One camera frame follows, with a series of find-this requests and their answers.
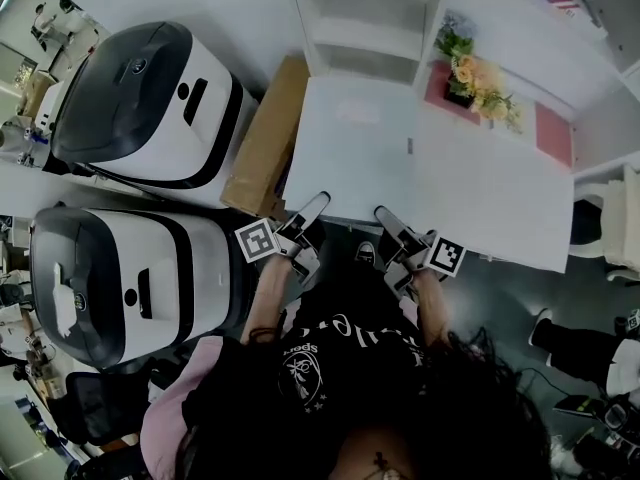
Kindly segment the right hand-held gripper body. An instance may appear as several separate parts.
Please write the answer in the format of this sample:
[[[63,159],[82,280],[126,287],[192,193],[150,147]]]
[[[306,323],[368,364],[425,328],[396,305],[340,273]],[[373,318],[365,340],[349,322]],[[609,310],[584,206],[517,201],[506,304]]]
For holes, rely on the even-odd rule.
[[[414,292],[415,274],[433,271],[438,281],[454,278],[467,249],[435,230],[425,235],[404,227],[397,233],[384,230],[379,255],[384,263],[384,281],[393,294]]]

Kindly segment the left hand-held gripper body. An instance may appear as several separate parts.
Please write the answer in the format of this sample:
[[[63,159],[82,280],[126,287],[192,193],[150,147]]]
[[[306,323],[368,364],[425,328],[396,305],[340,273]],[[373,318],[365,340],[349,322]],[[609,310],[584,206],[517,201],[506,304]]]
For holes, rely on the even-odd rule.
[[[320,269],[319,247],[288,223],[260,218],[235,232],[236,241],[248,264],[279,255],[290,260],[299,283],[305,287]]]

